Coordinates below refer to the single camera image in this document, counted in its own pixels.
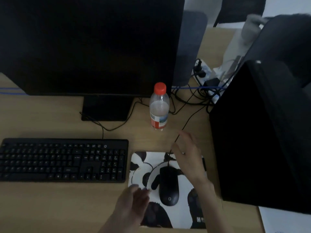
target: black keyboard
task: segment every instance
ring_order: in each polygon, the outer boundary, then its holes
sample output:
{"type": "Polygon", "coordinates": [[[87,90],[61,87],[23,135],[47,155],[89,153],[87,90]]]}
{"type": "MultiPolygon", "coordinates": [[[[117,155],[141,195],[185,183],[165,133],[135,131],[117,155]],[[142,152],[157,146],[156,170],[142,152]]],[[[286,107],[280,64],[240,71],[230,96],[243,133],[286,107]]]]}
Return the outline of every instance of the black keyboard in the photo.
{"type": "Polygon", "coordinates": [[[124,182],[128,140],[7,138],[0,181],[124,182]]]}

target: panda mouse pad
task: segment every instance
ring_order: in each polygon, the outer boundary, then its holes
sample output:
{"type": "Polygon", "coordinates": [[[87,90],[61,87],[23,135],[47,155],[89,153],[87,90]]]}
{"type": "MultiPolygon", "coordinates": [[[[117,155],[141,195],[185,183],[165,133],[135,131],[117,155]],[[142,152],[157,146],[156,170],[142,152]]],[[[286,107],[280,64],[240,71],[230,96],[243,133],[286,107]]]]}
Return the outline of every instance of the panda mouse pad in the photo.
{"type": "MultiPolygon", "coordinates": [[[[205,173],[205,161],[202,157],[205,173]]],[[[203,212],[199,198],[183,172],[175,155],[164,152],[135,152],[131,158],[128,186],[138,184],[150,190],[150,203],[141,226],[183,229],[205,229],[203,212]],[[160,200],[160,169],[169,166],[176,168],[178,175],[179,198],[174,206],[166,206],[160,200]]]]}

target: bottle label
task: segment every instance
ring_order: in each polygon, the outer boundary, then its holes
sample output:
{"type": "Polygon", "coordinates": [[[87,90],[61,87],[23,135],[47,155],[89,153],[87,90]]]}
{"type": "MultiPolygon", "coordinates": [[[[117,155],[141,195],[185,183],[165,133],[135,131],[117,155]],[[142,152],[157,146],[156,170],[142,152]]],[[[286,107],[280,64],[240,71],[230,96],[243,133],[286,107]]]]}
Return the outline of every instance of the bottle label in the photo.
{"type": "Polygon", "coordinates": [[[164,116],[154,116],[151,112],[150,112],[150,117],[151,117],[151,125],[154,128],[164,128],[166,126],[166,122],[167,122],[167,116],[168,114],[164,115],[164,116]]]}

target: plastic water bottle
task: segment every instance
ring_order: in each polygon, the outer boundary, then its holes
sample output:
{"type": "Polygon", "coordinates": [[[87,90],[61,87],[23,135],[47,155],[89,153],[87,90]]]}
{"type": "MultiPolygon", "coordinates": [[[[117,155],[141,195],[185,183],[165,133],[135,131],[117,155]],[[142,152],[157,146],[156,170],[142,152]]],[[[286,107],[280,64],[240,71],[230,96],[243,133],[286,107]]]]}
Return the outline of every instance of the plastic water bottle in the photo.
{"type": "Polygon", "coordinates": [[[156,129],[163,129],[169,115],[169,96],[166,94],[166,85],[164,83],[155,84],[149,105],[151,125],[156,129]]]}

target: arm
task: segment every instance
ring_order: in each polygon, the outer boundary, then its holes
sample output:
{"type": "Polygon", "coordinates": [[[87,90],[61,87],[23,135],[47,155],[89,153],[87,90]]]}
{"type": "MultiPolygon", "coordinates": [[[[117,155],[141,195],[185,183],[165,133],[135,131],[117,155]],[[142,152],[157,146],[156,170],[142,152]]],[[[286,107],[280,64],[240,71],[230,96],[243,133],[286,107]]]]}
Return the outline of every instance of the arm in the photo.
{"type": "Polygon", "coordinates": [[[184,131],[180,131],[179,134],[186,144],[186,153],[181,153],[176,143],[172,145],[172,151],[181,171],[191,182],[199,196],[207,231],[211,233],[233,233],[223,210],[217,205],[214,186],[205,176],[201,151],[196,145],[196,138],[184,131]]]}
{"type": "Polygon", "coordinates": [[[134,233],[149,204],[149,191],[138,185],[126,188],[118,198],[112,215],[98,233],[134,233]]]}

